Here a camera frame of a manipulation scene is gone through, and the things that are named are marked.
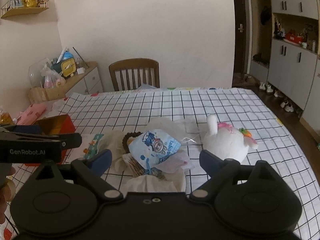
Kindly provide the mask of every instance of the open box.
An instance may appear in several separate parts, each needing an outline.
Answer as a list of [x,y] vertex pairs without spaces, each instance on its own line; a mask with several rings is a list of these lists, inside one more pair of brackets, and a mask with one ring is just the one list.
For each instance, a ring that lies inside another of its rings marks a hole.
[[[55,135],[63,133],[74,133],[76,131],[69,115],[58,115],[50,118],[38,120],[34,123],[38,125],[43,135]],[[66,156],[67,150],[61,152],[61,164]],[[26,163],[26,166],[39,166],[39,163]]]

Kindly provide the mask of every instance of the door frame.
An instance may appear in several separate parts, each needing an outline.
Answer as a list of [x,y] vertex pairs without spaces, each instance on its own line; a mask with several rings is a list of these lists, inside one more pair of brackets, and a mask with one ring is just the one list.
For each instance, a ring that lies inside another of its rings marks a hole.
[[246,37],[245,37],[245,56],[244,56],[244,74],[249,74],[252,54],[252,6],[251,0],[244,0],[246,17]]

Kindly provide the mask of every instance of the wall shelf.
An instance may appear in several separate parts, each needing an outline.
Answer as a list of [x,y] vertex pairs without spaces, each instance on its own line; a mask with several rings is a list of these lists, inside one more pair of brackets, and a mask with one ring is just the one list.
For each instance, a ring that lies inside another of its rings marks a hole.
[[1,19],[17,16],[17,15],[25,15],[25,14],[39,14],[45,10],[49,9],[48,7],[21,7],[21,8],[15,8],[10,9],[6,13],[4,13],[1,17]]

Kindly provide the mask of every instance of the wooden floor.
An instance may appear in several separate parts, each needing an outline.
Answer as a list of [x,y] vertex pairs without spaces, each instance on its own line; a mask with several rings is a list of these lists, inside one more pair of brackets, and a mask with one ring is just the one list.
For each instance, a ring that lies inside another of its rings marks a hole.
[[314,138],[300,123],[297,114],[284,111],[280,107],[282,98],[276,98],[272,94],[268,95],[264,91],[259,91],[257,86],[242,86],[242,88],[251,89],[255,92],[264,104],[281,120],[301,147],[320,184],[320,151]]

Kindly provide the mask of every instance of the dark brown door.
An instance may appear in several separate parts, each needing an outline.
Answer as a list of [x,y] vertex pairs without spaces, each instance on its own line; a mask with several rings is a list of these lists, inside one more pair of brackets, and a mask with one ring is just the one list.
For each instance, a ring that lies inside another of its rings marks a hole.
[[236,40],[235,40],[235,63],[233,73],[244,72],[245,59],[245,3],[244,0],[234,0],[235,3],[235,22],[236,22]]

